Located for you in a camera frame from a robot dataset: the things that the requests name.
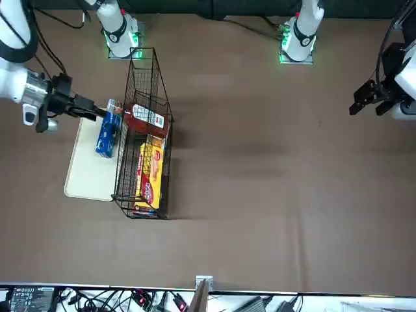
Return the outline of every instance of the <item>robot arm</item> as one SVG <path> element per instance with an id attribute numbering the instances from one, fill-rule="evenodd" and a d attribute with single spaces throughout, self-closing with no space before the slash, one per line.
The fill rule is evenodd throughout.
<path id="1" fill-rule="evenodd" d="M 359 113 L 369 104 L 380 103 L 376 114 L 388 111 L 395 119 L 416 120 L 416 0 L 406 1 L 393 18 L 380 48 L 376 65 L 376 81 L 369 79 L 356 92 L 350 115 Z M 386 50 L 384 45 L 394 26 L 399 25 L 404 43 L 394 42 Z M 379 80 L 379 65 L 383 65 L 385 78 Z"/>
<path id="2" fill-rule="evenodd" d="M 303 0 L 299 16 L 291 18 L 286 23 L 290 34 L 283 42 L 282 50 L 292 61 L 301 62 L 311 54 L 323 17 L 322 0 Z"/>
<path id="3" fill-rule="evenodd" d="M 36 132 L 56 130 L 57 122 L 47 115 L 67 114 L 95 121 L 106 112 L 94 102 L 71 93 L 72 78 L 61 73 L 47 80 L 44 74 L 23 67 L 33 58 L 38 37 L 25 0 L 0 1 L 0 97 L 22 106 L 23 123 L 35 124 Z"/>

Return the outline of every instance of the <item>yellow snack bag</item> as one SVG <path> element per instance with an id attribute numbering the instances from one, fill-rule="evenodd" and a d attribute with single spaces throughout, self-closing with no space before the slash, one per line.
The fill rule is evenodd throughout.
<path id="1" fill-rule="evenodd" d="M 161 200 L 162 169 L 162 140 L 149 136 L 147 142 L 143 143 L 140 147 L 136 186 L 136 196 L 141 196 L 147 203 L 136 202 L 135 208 L 137 210 L 143 208 L 159 208 Z"/>

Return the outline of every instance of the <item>white label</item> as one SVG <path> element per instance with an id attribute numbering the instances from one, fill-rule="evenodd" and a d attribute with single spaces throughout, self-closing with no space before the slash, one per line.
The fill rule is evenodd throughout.
<path id="1" fill-rule="evenodd" d="M 144 122 L 148 122 L 151 125 L 155 125 L 163 129 L 163 116 L 156 114 L 148 110 L 147 108 L 134 104 L 133 105 L 133 116 L 137 119 L 143 120 Z"/>

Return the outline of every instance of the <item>blue box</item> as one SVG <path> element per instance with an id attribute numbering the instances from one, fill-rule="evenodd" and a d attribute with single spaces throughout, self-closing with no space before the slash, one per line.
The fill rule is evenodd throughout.
<path id="1" fill-rule="evenodd" d="M 119 115 L 107 112 L 101 124 L 99 131 L 96 152 L 102 157 L 111 158 L 112 148 L 114 146 L 117 131 L 120 128 L 121 117 Z"/>

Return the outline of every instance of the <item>black wire basket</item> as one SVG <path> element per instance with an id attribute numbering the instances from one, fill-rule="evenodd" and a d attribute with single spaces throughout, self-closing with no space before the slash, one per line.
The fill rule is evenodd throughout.
<path id="1" fill-rule="evenodd" d="M 167 219 L 174 118 L 155 49 L 132 49 L 133 55 L 125 89 L 112 198 L 129 218 Z M 141 116 L 147 121 L 145 128 L 138 130 L 127 122 L 132 104 L 140 105 L 141 113 L 147 114 Z M 155 116 L 163 116 L 164 122 L 168 122 L 167 136 L 163 139 L 151 132 L 149 124 Z M 157 187 L 152 188 L 151 179 L 160 183 L 160 192 Z"/>

